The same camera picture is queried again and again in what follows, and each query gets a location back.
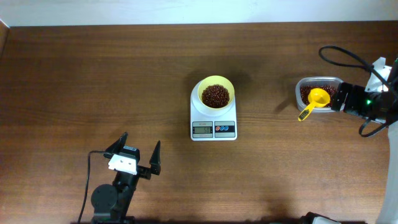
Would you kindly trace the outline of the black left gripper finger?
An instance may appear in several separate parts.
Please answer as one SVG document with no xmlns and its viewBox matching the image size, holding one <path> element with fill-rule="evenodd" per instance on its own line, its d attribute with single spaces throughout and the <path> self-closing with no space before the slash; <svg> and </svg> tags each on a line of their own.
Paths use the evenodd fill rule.
<svg viewBox="0 0 398 224">
<path fill-rule="evenodd" d="M 120 150 L 125 146 L 128 133 L 124 132 L 121 137 L 115 141 L 110 147 L 108 147 L 105 152 L 108 154 L 118 154 Z"/>
<path fill-rule="evenodd" d="M 158 141 L 149 161 L 151 174 L 154 175 L 160 175 L 161 172 L 160 146 L 161 142 Z"/>
</svg>

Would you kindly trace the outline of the yellow plastic scoop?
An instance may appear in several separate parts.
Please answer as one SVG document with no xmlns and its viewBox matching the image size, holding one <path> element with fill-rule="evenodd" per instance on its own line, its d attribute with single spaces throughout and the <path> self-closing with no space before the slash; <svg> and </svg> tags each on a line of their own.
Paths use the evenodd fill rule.
<svg viewBox="0 0 398 224">
<path fill-rule="evenodd" d="M 299 114 L 298 120 L 305 120 L 315 108 L 323 108 L 331 100 L 329 93 L 321 88 L 313 88 L 308 95 L 309 105 Z"/>
</svg>

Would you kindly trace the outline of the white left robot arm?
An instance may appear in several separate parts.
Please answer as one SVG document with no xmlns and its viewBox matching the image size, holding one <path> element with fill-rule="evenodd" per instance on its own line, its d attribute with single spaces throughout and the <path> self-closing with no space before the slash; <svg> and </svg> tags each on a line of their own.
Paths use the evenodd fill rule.
<svg viewBox="0 0 398 224">
<path fill-rule="evenodd" d="M 157 142 L 149 160 L 149 167 L 139 165 L 140 151 L 126 145 L 128 133 L 100 153 L 109 160 L 108 169 L 116 172 L 112 184 L 102 184 L 91 194 L 94 208 L 92 223 L 132 223 L 127 218 L 137 183 L 140 179 L 151 179 L 161 172 L 160 147 Z"/>
</svg>

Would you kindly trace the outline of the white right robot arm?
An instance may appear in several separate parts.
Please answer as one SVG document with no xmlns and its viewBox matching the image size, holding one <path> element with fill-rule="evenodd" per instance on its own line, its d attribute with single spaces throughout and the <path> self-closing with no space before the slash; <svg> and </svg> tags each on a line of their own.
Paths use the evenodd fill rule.
<svg viewBox="0 0 398 224">
<path fill-rule="evenodd" d="M 387 129 L 389 166 L 384 202 L 376 222 L 397 224 L 397 62 L 387 66 L 381 57 L 368 71 L 370 78 L 365 87 L 339 84 L 331 109 L 365 119 L 358 131 L 364 138 Z"/>
</svg>

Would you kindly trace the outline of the white digital kitchen scale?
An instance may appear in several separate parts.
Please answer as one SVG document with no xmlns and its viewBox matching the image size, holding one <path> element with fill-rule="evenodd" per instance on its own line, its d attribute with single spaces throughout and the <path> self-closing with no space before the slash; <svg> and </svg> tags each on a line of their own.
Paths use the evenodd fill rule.
<svg viewBox="0 0 398 224">
<path fill-rule="evenodd" d="M 236 99 L 233 90 L 224 108 L 209 108 L 201 101 L 198 82 L 190 97 L 190 138 L 193 141 L 234 141 L 238 136 Z"/>
</svg>

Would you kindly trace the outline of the red beans in bowl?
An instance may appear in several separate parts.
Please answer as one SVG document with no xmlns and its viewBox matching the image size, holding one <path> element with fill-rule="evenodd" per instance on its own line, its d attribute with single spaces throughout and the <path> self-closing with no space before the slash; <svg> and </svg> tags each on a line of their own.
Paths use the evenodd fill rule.
<svg viewBox="0 0 398 224">
<path fill-rule="evenodd" d="M 229 91 L 222 85 L 210 85 L 201 94 L 201 100 L 210 108 L 222 108 L 229 103 Z"/>
</svg>

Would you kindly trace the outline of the yellow plastic bowl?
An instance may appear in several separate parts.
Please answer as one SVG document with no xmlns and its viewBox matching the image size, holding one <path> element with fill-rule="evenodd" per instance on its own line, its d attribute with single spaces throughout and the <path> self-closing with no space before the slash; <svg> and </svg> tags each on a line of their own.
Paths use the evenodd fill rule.
<svg viewBox="0 0 398 224">
<path fill-rule="evenodd" d="M 210 108 L 202 103 L 201 94 L 203 93 L 205 88 L 210 85 L 222 85 L 228 89 L 230 100 L 229 100 L 229 103 L 225 107 Z M 219 75 L 213 75 L 210 77 L 206 77 L 205 79 L 203 79 L 200 82 L 200 84 L 198 86 L 197 96 L 199 97 L 200 103 L 203 104 L 204 106 L 206 106 L 207 108 L 214 109 L 214 110 L 220 110 L 220 109 L 226 108 L 227 106 L 229 106 L 232 103 L 232 101 L 234 99 L 234 86 L 227 78 L 219 76 Z"/>
</svg>

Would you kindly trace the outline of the red adzuki beans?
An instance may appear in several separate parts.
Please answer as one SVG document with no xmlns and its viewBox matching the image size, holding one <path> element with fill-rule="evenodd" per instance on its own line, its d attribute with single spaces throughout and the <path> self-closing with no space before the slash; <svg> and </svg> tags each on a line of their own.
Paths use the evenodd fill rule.
<svg viewBox="0 0 398 224">
<path fill-rule="evenodd" d="M 314 88 L 320 88 L 322 90 L 325 90 L 329 95 L 330 95 L 330 102 L 325 105 L 325 108 L 331 107 L 332 106 L 332 98 L 334 97 L 335 93 L 337 92 L 337 89 L 333 86 L 330 85 L 315 85 L 315 86 L 302 86 L 300 87 L 300 96 L 305 105 L 309 105 L 310 102 L 308 100 L 308 96 L 310 94 L 310 91 Z"/>
</svg>

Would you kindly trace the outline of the clear plastic container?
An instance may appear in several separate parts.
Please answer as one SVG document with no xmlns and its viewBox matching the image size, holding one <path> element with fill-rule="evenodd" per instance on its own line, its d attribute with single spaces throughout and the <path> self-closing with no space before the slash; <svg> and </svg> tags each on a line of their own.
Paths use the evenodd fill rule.
<svg viewBox="0 0 398 224">
<path fill-rule="evenodd" d="M 315 86 L 315 85 L 330 85 L 338 89 L 342 79 L 336 77 L 308 77 L 301 79 L 295 87 L 295 95 L 297 100 L 297 108 L 302 111 L 307 105 L 305 105 L 300 96 L 300 87 L 302 86 Z M 313 113 L 332 113 L 331 107 L 315 108 Z"/>
</svg>

